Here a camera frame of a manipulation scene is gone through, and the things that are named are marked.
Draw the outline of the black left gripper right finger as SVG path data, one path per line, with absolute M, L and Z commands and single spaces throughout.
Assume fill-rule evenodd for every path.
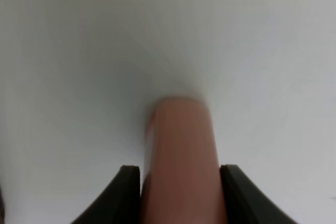
M 237 165 L 219 170 L 229 223 L 295 223 Z

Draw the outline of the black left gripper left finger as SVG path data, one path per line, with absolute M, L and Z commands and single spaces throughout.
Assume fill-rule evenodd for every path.
M 140 204 L 140 169 L 123 165 L 105 190 L 73 223 L 139 223 Z

